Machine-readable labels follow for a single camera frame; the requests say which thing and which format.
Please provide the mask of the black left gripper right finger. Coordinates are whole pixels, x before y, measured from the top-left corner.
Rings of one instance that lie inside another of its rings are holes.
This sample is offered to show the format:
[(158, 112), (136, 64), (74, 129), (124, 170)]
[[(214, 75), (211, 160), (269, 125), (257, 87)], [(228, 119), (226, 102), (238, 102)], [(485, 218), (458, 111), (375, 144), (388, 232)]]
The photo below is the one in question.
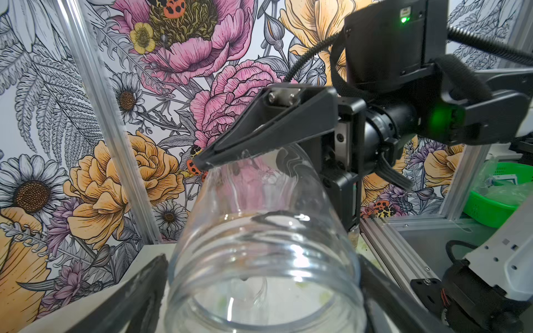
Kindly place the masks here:
[(401, 332), (451, 332), (368, 259), (359, 256), (364, 301), (375, 302)]

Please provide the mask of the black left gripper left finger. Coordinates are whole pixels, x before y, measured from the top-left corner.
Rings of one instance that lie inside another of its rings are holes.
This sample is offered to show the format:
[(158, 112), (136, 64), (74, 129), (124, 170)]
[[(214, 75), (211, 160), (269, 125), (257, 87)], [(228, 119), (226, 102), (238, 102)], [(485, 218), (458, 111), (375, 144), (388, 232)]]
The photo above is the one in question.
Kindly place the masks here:
[(68, 332), (155, 332), (167, 271), (168, 261), (159, 255)]

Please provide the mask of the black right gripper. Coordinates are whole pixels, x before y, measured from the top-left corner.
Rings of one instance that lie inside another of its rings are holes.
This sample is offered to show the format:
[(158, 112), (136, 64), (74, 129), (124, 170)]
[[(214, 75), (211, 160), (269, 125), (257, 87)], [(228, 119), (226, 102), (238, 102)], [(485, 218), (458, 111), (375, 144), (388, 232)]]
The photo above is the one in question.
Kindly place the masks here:
[(254, 97), (233, 125), (193, 162), (201, 171), (255, 158), (316, 137), (319, 176), (345, 230), (359, 224), (363, 179), (376, 174), (409, 191), (414, 183), (394, 170), (418, 126), (404, 101), (340, 97), (334, 87), (273, 84)]

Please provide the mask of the glass tea jar beige lid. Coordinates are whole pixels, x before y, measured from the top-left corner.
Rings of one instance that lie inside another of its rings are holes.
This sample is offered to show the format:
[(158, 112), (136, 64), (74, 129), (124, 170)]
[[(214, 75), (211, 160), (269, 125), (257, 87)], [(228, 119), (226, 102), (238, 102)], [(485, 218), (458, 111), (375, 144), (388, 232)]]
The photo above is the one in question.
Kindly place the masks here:
[(167, 332), (363, 332), (357, 255), (291, 145), (208, 172), (169, 265)]

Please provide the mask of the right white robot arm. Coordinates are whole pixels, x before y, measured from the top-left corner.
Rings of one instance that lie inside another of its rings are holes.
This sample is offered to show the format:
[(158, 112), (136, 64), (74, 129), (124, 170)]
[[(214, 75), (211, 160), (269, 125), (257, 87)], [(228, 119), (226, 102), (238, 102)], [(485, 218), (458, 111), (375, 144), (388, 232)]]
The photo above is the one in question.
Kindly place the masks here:
[(195, 165), (208, 171), (298, 144), (350, 230), (365, 176), (412, 189), (394, 165), (413, 136), (480, 146), (529, 134), (532, 55), (448, 26), (447, 5), (383, 1), (350, 14)]

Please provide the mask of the green plastic basket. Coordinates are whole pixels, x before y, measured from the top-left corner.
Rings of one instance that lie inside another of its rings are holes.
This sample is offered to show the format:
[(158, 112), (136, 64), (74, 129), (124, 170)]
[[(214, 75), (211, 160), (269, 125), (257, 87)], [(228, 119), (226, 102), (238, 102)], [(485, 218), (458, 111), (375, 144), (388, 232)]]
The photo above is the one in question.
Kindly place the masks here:
[(501, 227), (532, 194), (532, 167), (516, 162), (484, 163), (463, 213), (490, 228)]

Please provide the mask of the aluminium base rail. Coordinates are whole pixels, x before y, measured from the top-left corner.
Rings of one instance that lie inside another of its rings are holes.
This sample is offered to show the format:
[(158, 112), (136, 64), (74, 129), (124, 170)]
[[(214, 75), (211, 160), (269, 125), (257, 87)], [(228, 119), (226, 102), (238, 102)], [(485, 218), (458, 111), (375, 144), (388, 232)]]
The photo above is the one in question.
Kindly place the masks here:
[(363, 239), (385, 274), (420, 304), (440, 305), (436, 273), (398, 232), (399, 227), (409, 226), (379, 218), (362, 219), (359, 224)]

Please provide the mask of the aluminium corner post right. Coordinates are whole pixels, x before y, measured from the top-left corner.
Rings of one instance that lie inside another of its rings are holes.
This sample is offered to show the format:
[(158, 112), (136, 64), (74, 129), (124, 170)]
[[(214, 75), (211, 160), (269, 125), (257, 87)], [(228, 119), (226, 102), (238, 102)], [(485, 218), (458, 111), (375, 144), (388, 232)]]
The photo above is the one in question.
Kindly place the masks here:
[(527, 95), (513, 90), (489, 87), (479, 67), (495, 64), (496, 57), (489, 55), (493, 49), (509, 52), (502, 44), (498, 32), (505, 36), (512, 32), (523, 11), (523, 1), (433, 1), (428, 4), (428, 28), (435, 29), (428, 37), (444, 47), (447, 37), (458, 37), (467, 42), (477, 42), (485, 49), (486, 58), (477, 65), (464, 62), (462, 52), (445, 52), (436, 58), (434, 82), (436, 97), (430, 108), (423, 136), (437, 144), (437, 151), (423, 161), (424, 186), (427, 190), (438, 189), (441, 195), (430, 205), (428, 212), (438, 208), (438, 216), (446, 215), (446, 204), (451, 199), (452, 180), (460, 172), (463, 156), (463, 141), (491, 143), (498, 140), (498, 121), (504, 104), (516, 104), (519, 118), (527, 112)]

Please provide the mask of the aluminium corner post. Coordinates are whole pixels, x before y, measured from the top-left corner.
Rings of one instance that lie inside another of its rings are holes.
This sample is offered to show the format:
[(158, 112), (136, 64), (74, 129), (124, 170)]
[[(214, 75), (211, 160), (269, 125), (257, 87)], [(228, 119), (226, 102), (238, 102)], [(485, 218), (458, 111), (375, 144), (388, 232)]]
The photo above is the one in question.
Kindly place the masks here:
[(523, 1), (433, 1), (428, 4), (428, 28), (435, 29), (428, 37), (444, 47), (447, 37), (458, 37), (467, 42), (477, 42), (485, 49), (486, 58), (477, 65), (464, 62), (462, 52), (445, 52), (436, 58), (434, 82), (436, 97), (430, 108), (423, 136), (437, 144), (437, 151), (423, 161), (424, 186), (427, 190), (438, 189), (441, 195), (430, 205), (428, 212), (438, 208), (438, 216), (446, 215), (446, 204), (451, 199), (452, 180), (460, 172), (463, 156), (463, 141), (491, 143), (498, 140), (498, 121), (504, 104), (516, 104), (519, 118), (527, 112), (527, 95), (513, 90), (489, 87), (479, 67), (495, 64), (496, 57), (489, 55), (493, 49), (509, 52), (502, 44), (498, 32), (505, 36), (512, 32), (523, 11)]
[(104, 61), (99, 55), (95, 37), (86, 23), (83, 9), (78, 1), (54, 1), (53, 5), (142, 240), (145, 244), (161, 244), (162, 237), (155, 222), (147, 190), (110, 79), (105, 72)]

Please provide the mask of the aluminium corner post left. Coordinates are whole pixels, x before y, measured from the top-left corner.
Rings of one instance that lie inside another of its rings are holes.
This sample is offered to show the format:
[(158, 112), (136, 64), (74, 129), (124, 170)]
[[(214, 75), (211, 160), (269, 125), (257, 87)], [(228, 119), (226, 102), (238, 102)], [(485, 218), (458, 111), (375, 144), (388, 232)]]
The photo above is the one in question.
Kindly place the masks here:
[(142, 240), (145, 244), (161, 244), (162, 237), (155, 222), (147, 190), (110, 79), (105, 72), (104, 61), (99, 55), (95, 37), (86, 23), (83, 9), (78, 1), (54, 1), (53, 5)]

